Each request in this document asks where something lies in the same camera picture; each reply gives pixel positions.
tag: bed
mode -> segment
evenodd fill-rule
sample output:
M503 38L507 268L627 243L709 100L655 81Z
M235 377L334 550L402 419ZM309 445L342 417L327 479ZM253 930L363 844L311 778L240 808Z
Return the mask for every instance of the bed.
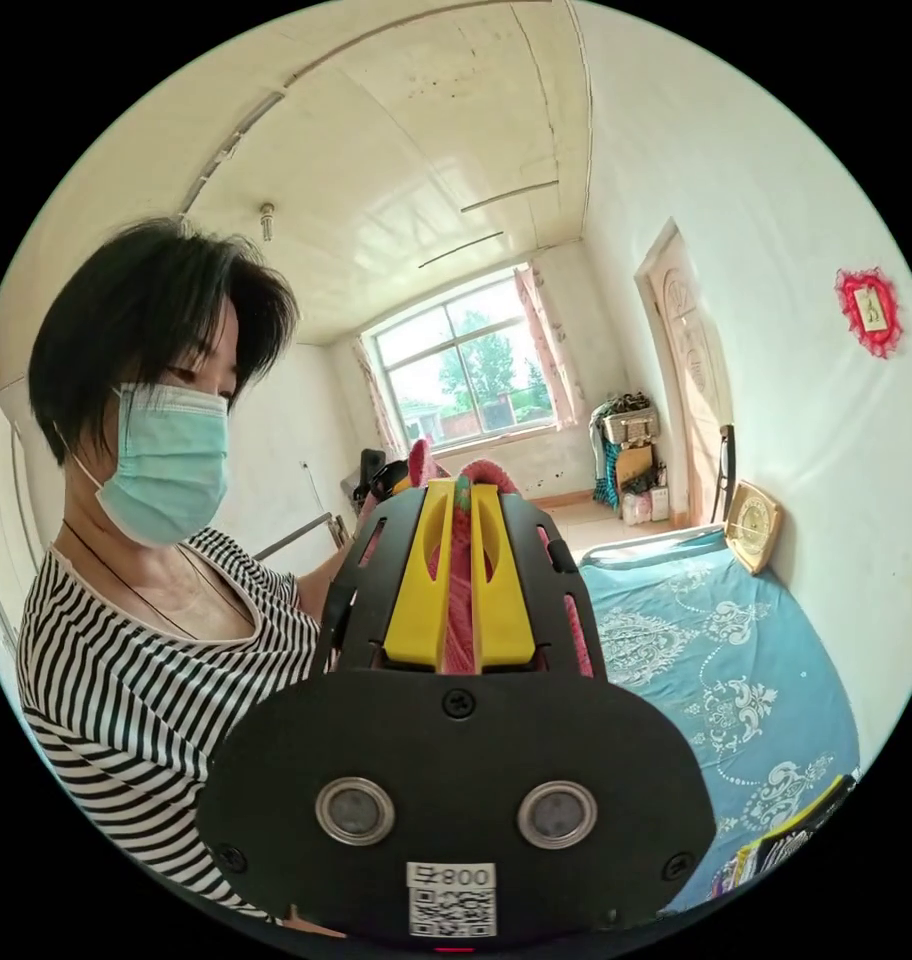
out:
M751 576L720 527L598 547L580 570L609 679L672 720L703 770L717 836L669 905L686 910L740 847L858 776L852 710L789 591Z

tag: short black hair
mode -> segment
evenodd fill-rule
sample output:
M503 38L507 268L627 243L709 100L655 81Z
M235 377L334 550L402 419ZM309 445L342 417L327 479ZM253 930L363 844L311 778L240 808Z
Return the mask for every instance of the short black hair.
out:
M181 355L211 342L226 298L239 318L232 405L299 321L292 290L254 244L205 236L181 218L152 219L90 256L49 308L29 361L33 415L60 466L85 432L105 449L107 401L130 368L128 379L156 384Z

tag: white ceiling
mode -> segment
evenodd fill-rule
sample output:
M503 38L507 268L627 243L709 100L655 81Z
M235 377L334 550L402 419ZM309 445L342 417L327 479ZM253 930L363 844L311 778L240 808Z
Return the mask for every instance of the white ceiling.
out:
M0 290L0 387L122 223L192 200L203 227L260 239L273 203L265 255L296 291L300 340L325 344L578 238L589 131L567 0L337 0L253 30L151 91L60 184Z

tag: red paper cutting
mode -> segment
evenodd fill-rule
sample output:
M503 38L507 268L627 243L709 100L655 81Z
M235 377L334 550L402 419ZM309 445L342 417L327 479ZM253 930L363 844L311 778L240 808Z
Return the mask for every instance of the red paper cutting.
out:
M850 331L873 356L888 359L903 335L893 284L879 267L862 273L840 270L836 274L836 293L849 318Z

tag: pink curtain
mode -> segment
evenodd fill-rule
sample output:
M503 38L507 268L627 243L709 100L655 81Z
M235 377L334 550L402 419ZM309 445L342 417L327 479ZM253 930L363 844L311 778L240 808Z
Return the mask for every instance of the pink curtain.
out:
M386 409L386 402L383 400L379 383L376 380L373 364L369 359L369 354L366 351L366 346L361 337L356 337L353 340L353 354L366 380L369 398L373 404L373 419L376 422L376 432L379 435L379 442L382 445L383 452L386 454L386 459L387 461L403 460L406 457L405 448L396 435L393 421L390 419L389 411Z
M546 312L539 288L543 278L535 267L517 269L516 291L522 301L529 332L536 345L536 355L549 389L557 429L579 424L586 411L586 397L579 381L574 378L573 366L566 345L566 331L558 317Z

